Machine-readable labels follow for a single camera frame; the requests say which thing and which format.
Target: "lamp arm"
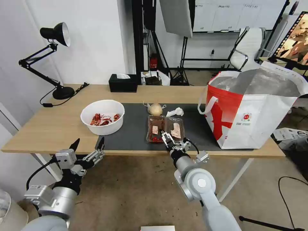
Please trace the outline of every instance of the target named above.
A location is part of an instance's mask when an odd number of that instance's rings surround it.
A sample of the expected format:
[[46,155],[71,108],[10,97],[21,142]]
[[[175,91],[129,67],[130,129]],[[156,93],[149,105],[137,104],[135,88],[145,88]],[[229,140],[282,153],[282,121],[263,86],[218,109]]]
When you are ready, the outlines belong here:
[[[50,43],[48,46],[46,46],[45,48],[39,50],[38,52],[30,55],[29,57],[25,58],[25,59],[22,59],[22,60],[19,60],[19,65],[25,69],[27,69],[28,71],[31,71],[33,74],[41,77],[42,79],[44,79],[45,81],[51,83],[52,85],[54,85],[55,87],[57,88],[62,88],[60,82],[56,82],[54,80],[52,80],[51,78],[49,78],[48,76],[45,76],[43,75],[42,73],[38,72],[37,70],[33,69],[31,67],[32,64],[36,63],[37,61],[45,58],[46,56],[54,53],[57,51],[57,46],[58,44],[56,43]],[[48,52],[47,54],[43,55],[43,56],[40,56],[40,57],[34,57],[36,56],[37,54],[43,52],[44,50],[47,50],[48,48],[51,48],[52,51]]]

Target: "onion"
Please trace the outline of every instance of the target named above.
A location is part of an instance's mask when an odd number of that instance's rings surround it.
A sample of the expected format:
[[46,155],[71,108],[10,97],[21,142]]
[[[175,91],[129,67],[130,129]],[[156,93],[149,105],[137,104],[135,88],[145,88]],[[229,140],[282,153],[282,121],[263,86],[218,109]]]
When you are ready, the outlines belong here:
[[151,115],[160,116],[160,115],[163,113],[163,108],[161,107],[160,104],[154,103],[154,104],[152,104],[150,107],[148,107],[148,112],[149,112]]

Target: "black mat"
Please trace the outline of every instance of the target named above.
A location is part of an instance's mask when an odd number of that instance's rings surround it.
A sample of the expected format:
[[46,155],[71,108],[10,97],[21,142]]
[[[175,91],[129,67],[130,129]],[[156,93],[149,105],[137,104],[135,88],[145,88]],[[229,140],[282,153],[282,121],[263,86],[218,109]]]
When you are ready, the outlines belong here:
[[[123,126],[117,132],[105,136],[105,150],[166,150],[163,143],[157,144],[146,141],[149,116],[147,108],[142,104],[123,103],[123,105],[125,108]],[[204,115],[199,114],[197,104],[166,104],[166,106],[163,109],[163,115],[177,107],[184,110],[183,116],[174,117],[183,120],[185,136],[194,142],[199,150],[222,150],[217,144]]]

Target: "white bowl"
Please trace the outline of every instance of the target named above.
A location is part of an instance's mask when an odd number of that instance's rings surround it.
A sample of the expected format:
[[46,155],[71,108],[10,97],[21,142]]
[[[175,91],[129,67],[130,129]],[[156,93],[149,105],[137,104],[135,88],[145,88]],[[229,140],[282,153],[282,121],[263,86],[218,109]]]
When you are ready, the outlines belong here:
[[[119,114],[120,118],[117,121],[109,123],[105,126],[90,125],[92,118],[96,113],[100,113],[101,115]],[[115,100],[105,99],[105,100],[96,101],[86,106],[82,110],[80,114],[80,118],[81,118],[81,121],[85,125],[87,125],[90,131],[93,132],[94,134],[109,135],[109,134],[115,133],[117,130],[119,130],[122,127],[124,113],[125,113],[125,109],[124,109],[123,104]]]

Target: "white office chair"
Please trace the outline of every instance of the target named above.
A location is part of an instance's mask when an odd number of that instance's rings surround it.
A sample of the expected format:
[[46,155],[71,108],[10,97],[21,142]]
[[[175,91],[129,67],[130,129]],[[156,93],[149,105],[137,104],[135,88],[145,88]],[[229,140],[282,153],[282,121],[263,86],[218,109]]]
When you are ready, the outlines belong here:
[[239,71],[247,71],[260,68],[260,64],[254,61],[264,41],[265,30],[263,28],[242,28],[231,52],[230,63]]

